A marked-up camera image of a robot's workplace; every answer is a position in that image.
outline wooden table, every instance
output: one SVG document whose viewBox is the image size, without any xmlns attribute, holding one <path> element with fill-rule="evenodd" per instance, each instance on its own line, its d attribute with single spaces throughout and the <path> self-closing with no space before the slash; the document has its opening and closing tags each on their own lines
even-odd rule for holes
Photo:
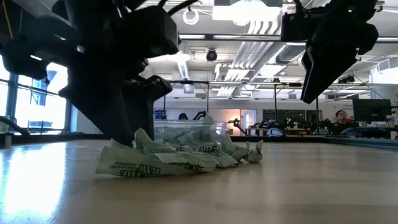
<svg viewBox="0 0 398 224">
<path fill-rule="evenodd" d="M 0 223 L 396 223 L 398 152 L 265 144 L 261 164 L 123 179 L 93 175 L 107 141 L 0 150 Z"/>
</svg>

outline person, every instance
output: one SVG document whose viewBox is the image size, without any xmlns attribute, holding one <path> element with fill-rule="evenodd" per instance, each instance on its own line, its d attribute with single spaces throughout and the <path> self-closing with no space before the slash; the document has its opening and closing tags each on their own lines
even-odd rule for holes
<svg viewBox="0 0 398 224">
<path fill-rule="evenodd" d="M 185 113 L 182 113 L 178 116 L 178 119 L 188 119 L 188 116 Z"/>
<path fill-rule="evenodd" d="M 347 120 L 347 113 L 343 110 L 339 110 L 336 112 L 336 120 L 338 124 L 345 124 Z"/>
</svg>

